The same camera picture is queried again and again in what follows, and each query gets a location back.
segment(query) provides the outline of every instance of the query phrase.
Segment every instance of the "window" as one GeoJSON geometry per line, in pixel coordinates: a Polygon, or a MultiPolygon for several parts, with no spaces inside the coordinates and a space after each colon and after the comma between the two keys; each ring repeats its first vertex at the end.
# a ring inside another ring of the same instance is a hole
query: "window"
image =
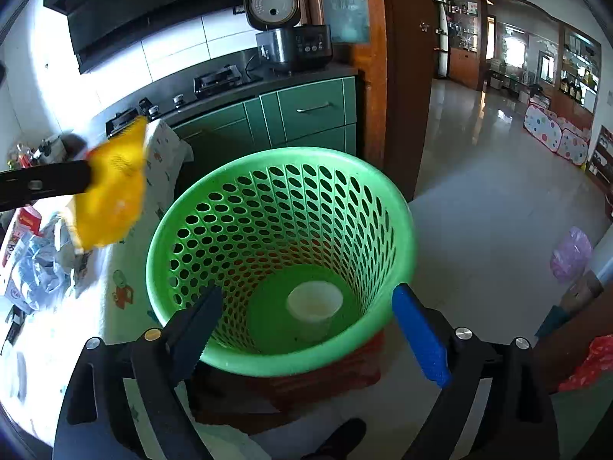
{"type": "Polygon", "coordinates": [[[496,18],[487,18],[487,49],[485,51],[485,59],[494,57],[494,44],[496,43],[496,18]]]}
{"type": "Polygon", "coordinates": [[[510,66],[522,69],[526,59],[526,44],[513,36],[505,37],[505,62],[510,66]]]}
{"type": "Polygon", "coordinates": [[[539,52],[539,76],[543,81],[554,84],[554,58],[539,52]]]}

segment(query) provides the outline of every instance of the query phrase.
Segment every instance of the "basket rim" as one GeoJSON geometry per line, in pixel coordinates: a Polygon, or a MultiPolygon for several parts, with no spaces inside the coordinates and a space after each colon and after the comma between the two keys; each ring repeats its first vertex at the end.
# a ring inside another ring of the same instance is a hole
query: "basket rim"
{"type": "Polygon", "coordinates": [[[172,317],[176,310],[169,313],[163,310],[160,303],[157,301],[158,290],[156,288],[156,277],[159,276],[160,272],[155,270],[154,261],[157,245],[164,241],[169,233],[166,225],[173,219],[173,208],[180,208],[183,201],[189,199],[191,192],[202,185],[204,181],[219,178],[228,170],[238,169],[244,167],[246,164],[249,166],[255,166],[257,164],[274,166],[279,163],[274,163],[273,161],[279,158],[285,159],[284,165],[292,164],[290,159],[293,158],[295,161],[300,161],[299,163],[294,163],[300,166],[309,164],[309,161],[304,160],[304,158],[314,158],[314,160],[325,158],[330,162],[323,163],[322,161],[317,161],[316,164],[315,162],[310,164],[313,166],[325,166],[326,164],[332,165],[340,163],[339,165],[344,168],[342,171],[345,173],[347,173],[348,169],[346,168],[348,167],[354,170],[354,174],[368,173],[369,178],[374,177],[378,180],[376,182],[376,195],[385,196],[385,207],[390,216],[392,213],[395,216],[399,215],[402,219],[406,220],[407,226],[394,228],[397,253],[396,261],[392,264],[385,282],[379,289],[379,292],[387,291],[389,294],[383,296],[379,294],[364,316],[335,337],[308,349],[282,355],[245,353],[242,350],[227,347],[212,338],[209,339],[200,360],[220,370],[240,375],[259,377],[293,375],[315,370],[316,368],[323,367],[343,358],[345,355],[369,341],[388,323],[392,316],[393,289],[402,282],[408,283],[415,269],[416,244],[411,212],[402,193],[381,171],[357,157],[331,149],[317,147],[269,149],[231,161],[203,176],[190,186],[189,189],[171,205],[163,216],[154,233],[151,244],[149,245],[145,272],[149,301],[162,325],[168,323],[170,317],[172,317]]]}

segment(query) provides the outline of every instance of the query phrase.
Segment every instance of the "yellow cloth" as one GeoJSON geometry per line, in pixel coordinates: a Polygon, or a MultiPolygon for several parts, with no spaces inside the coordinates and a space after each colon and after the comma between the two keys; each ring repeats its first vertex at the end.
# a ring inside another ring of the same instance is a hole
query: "yellow cloth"
{"type": "Polygon", "coordinates": [[[145,195],[146,118],[88,154],[91,184],[73,196],[64,218],[75,246],[88,251],[121,240],[140,218],[145,195]]]}

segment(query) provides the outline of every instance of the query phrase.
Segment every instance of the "tiled floor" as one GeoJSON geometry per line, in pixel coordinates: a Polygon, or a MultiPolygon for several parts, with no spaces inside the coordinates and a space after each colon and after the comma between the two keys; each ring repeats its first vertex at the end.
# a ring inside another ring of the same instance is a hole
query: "tiled floor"
{"type": "MultiPolygon", "coordinates": [[[[501,343],[519,335],[534,341],[566,289],[549,270],[565,232],[577,225],[595,244],[609,226],[603,194],[523,130],[523,111],[495,92],[434,81],[418,192],[410,203],[419,240],[416,294],[452,325],[501,343]]],[[[487,390],[486,384],[479,389],[457,458],[470,448],[487,390]]],[[[257,440],[274,458],[296,458],[335,425],[360,416],[369,431],[350,460],[400,459],[437,394],[392,323],[378,384],[257,440]]]]}

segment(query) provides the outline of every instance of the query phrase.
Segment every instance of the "blue gripper pad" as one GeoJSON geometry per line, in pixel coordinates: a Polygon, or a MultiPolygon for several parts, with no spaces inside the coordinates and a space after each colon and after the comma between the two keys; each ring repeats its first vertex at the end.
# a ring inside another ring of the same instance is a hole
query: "blue gripper pad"
{"type": "Polygon", "coordinates": [[[424,375],[445,387],[451,380],[447,368],[447,350],[428,324],[419,306],[411,297],[407,285],[393,290],[392,309],[407,341],[417,358],[424,375]]]}

